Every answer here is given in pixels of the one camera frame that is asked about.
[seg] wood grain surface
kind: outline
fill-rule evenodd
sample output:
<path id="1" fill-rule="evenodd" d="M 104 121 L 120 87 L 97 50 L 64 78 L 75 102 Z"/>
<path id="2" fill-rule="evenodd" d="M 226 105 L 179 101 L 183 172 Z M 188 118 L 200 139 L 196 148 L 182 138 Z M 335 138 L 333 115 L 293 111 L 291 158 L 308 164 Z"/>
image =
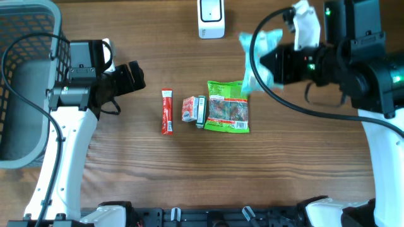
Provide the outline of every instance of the wood grain surface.
<path id="1" fill-rule="evenodd" d="M 67 37 L 115 42 L 116 64 L 137 60 L 146 88 L 117 98 L 120 116 L 102 115 L 88 150 L 82 207 L 131 201 L 135 207 L 266 207 L 291 205 L 317 195 L 363 201 L 374 197 L 369 147 L 361 123 L 326 120 L 281 106 L 267 95 L 249 97 L 250 134 L 204 131 L 181 122 L 182 100 L 208 95 L 206 82 L 242 80 L 245 55 L 239 32 L 253 32 L 284 0 L 226 0 L 226 34 L 198 37 L 195 0 L 60 3 Z M 321 15 L 322 0 L 311 0 Z M 388 51 L 403 48 L 403 1 L 381 1 Z M 265 29 L 284 28 L 277 18 Z M 284 31 L 282 42 L 293 40 Z M 281 96 L 311 107 L 305 83 Z M 174 90 L 174 136 L 161 135 L 163 87 Z M 311 99 L 338 102 L 337 86 L 315 88 Z M 38 168 L 0 171 L 0 225 L 20 219 Z"/>

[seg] green led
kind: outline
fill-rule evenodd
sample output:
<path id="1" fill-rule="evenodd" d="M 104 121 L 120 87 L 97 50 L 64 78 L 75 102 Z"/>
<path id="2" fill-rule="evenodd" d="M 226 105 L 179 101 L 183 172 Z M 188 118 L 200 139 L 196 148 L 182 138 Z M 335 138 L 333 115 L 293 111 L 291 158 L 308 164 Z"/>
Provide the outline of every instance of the green led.
<path id="1" fill-rule="evenodd" d="M 331 15 L 331 10 L 329 8 L 326 9 L 326 15 L 327 16 Z"/>
<path id="2" fill-rule="evenodd" d="M 316 65 L 315 65 L 315 64 L 309 64 L 309 65 L 307 65 L 307 66 L 308 66 L 308 68 L 309 68 L 310 70 L 312 70 L 312 71 L 316 70 Z"/>
<path id="3" fill-rule="evenodd" d="M 393 76 L 393 83 L 398 83 L 403 80 L 402 76 Z"/>

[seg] red packet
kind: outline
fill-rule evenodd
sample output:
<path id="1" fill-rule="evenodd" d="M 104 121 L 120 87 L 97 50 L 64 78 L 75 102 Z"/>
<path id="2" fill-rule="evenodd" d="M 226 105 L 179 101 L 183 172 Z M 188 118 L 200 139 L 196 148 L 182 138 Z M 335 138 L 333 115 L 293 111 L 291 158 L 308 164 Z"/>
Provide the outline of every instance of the red packet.
<path id="1" fill-rule="evenodd" d="M 163 88 L 163 124 L 162 134 L 172 135 L 172 89 Z"/>

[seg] green plastic package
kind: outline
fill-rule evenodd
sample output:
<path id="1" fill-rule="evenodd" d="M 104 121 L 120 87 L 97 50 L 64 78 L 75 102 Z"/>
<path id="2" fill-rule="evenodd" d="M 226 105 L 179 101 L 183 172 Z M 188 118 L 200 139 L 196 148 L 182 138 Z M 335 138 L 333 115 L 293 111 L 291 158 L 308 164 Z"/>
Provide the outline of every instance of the green plastic package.
<path id="1" fill-rule="evenodd" d="M 208 81 L 209 117 L 205 129 L 249 133 L 247 96 L 241 95 L 242 81 Z"/>

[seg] plastic basket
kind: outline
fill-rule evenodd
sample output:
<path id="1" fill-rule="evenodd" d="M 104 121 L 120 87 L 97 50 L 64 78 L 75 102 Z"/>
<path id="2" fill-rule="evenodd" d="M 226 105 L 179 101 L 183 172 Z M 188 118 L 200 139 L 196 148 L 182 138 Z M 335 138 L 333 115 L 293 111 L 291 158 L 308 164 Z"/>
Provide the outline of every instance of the plastic basket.
<path id="1" fill-rule="evenodd" d="M 9 44 L 24 34 L 47 32 L 63 37 L 61 20 L 59 8 L 48 0 L 0 1 L 0 59 Z M 11 49 L 6 75 L 16 91 L 49 111 L 45 91 L 69 65 L 69 45 L 56 38 L 32 37 Z M 42 165 L 49 121 L 10 95 L 3 80 L 0 114 L 0 168 Z"/>

